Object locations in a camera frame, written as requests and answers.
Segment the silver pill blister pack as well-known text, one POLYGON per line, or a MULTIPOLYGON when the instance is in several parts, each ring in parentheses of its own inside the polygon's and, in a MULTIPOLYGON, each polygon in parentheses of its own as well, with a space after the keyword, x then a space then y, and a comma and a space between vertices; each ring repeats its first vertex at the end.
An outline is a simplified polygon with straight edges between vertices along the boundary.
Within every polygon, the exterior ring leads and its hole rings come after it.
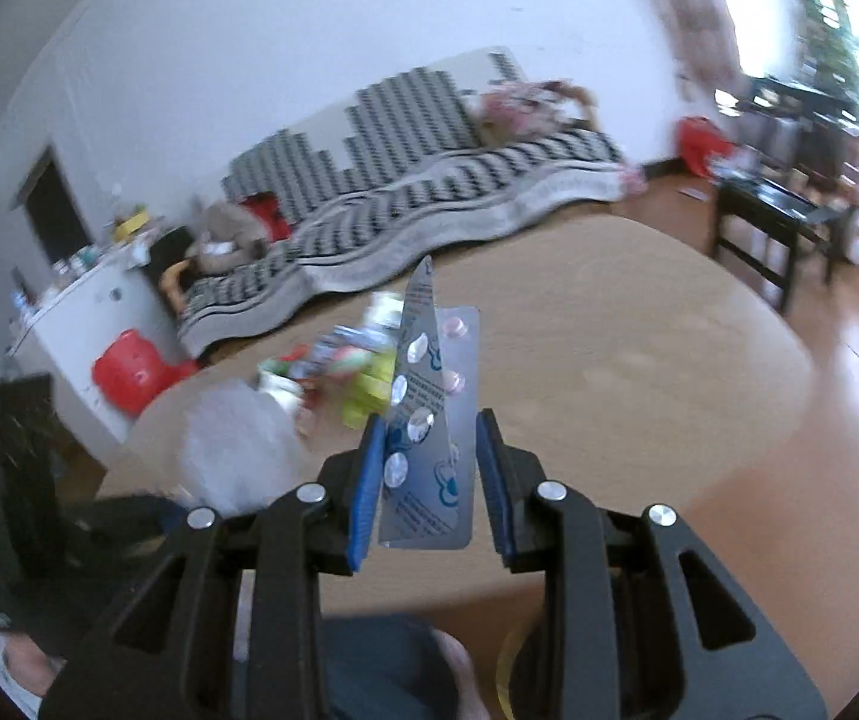
POLYGON ((404 294, 389 398, 379 541, 397 550, 463 550, 477 473, 480 312, 441 307, 431 259, 404 294))

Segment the colourful trash pile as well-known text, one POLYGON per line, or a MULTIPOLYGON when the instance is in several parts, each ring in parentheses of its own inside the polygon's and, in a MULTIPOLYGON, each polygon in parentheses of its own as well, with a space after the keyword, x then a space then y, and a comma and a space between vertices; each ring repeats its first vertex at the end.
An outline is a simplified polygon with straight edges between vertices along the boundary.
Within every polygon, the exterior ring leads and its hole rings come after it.
POLYGON ((295 420, 301 437, 311 434, 332 397, 343 424, 359 429, 388 406, 402 312, 400 294, 376 291, 358 325, 334 325, 286 356, 264 359, 257 366, 257 390, 295 420))

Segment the red bear-shaped stool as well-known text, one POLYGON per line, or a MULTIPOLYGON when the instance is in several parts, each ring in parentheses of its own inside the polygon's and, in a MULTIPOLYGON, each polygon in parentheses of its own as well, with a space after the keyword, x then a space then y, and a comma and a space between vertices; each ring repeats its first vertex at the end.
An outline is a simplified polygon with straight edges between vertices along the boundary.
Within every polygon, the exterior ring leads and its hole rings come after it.
POLYGON ((138 418, 167 388, 199 372, 195 361, 169 364, 148 338, 125 330, 91 366, 91 377, 110 405, 138 418))

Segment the white side cabinet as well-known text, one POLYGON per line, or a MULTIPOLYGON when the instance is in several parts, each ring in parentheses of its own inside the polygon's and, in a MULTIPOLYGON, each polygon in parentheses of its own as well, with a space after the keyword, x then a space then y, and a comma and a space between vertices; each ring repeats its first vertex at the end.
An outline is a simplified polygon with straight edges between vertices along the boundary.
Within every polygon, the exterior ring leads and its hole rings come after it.
POLYGON ((127 247, 112 247, 91 270, 43 302, 10 349, 23 376, 52 377, 57 416, 103 465, 127 440, 133 419, 104 398, 91 366, 127 330, 150 340, 165 361, 184 361, 176 321, 160 291, 135 266, 127 247))

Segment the black side table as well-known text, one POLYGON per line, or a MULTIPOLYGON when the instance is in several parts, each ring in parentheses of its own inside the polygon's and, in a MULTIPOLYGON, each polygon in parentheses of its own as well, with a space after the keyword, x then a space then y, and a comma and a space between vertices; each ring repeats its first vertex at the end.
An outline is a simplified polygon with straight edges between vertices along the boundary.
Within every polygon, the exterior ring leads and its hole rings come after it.
POLYGON ((830 288, 836 268, 845 260, 846 229, 852 218, 852 206, 836 210, 833 206, 819 205, 770 179, 727 177, 716 185, 709 257, 717 260, 722 252, 729 252, 779 289, 777 312, 785 316, 794 299, 797 267, 809 255, 825 257, 823 284, 830 288), (766 241, 781 244, 786 249, 784 270, 773 270, 727 239, 724 234, 727 220, 743 221, 756 232, 763 232, 766 241))

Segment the brown plush toy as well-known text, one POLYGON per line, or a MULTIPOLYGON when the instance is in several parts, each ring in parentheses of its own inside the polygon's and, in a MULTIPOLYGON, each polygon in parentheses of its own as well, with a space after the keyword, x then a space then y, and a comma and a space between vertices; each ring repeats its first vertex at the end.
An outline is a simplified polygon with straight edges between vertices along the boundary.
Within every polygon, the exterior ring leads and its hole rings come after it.
POLYGON ((271 243, 267 227, 246 206, 217 202, 202 211, 202 231, 187 257, 211 277, 262 259, 271 243))

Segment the red cushion on sofa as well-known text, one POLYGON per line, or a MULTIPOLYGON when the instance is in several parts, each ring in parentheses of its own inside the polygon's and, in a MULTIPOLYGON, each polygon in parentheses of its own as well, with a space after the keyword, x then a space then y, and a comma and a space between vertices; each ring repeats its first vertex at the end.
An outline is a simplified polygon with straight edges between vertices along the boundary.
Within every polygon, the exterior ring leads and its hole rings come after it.
POLYGON ((241 205, 251 215, 256 216, 267 232, 267 238, 270 241, 285 241, 292 235, 292 227, 285 220, 285 216, 278 206, 277 197, 272 192, 259 192, 249 195, 242 200, 241 205))

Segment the red bag on floor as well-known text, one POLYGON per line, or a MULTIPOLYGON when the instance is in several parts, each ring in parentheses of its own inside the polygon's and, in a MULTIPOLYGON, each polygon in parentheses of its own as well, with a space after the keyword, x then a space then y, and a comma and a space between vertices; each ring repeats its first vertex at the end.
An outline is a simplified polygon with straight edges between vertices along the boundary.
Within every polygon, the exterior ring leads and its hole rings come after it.
POLYGON ((735 145, 708 117, 688 115, 677 122, 675 141, 678 156, 693 176, 708 179, 711 163, 717 158, 727 160, 735 151, 735 145))

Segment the black white striped sofa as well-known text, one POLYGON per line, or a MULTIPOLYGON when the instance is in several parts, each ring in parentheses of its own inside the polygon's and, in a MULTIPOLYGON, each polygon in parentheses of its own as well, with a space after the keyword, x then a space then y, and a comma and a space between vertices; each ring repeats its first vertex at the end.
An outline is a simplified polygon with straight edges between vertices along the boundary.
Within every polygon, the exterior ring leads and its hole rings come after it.
POLYGON ((504 47, 388 76, 229 163, 231 202, 269 192, 290 228, 262 259, 195 281, 178 320, 185 353, 260 337, 306 302, 376 288, 425 255, 512 236, 568 203, 615 203, 631 164, 585 125, 482 142, 473 96, 522 80, 504 47))

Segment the pink patterned cushion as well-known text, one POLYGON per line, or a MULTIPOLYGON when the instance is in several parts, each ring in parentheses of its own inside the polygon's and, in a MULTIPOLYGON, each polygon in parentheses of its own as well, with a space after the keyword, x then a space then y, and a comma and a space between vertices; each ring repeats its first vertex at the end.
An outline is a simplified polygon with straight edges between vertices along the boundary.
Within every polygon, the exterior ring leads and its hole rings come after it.
POLYGON ((566 80, 496 83, 466 94, 462 106, 486 146, 532 142, 574 128, 600 130, 594 94, 566 80))

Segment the brown checked curtain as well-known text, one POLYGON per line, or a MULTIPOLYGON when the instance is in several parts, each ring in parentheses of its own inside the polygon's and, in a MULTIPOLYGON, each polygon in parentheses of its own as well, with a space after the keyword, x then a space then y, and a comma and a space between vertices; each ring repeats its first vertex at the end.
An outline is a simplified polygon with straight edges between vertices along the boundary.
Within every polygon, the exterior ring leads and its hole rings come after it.
POLYGON ((737 93, 743 71, 726 0, 656 0, 656 4, 681 76, 709 93, 716 89, 737 93))

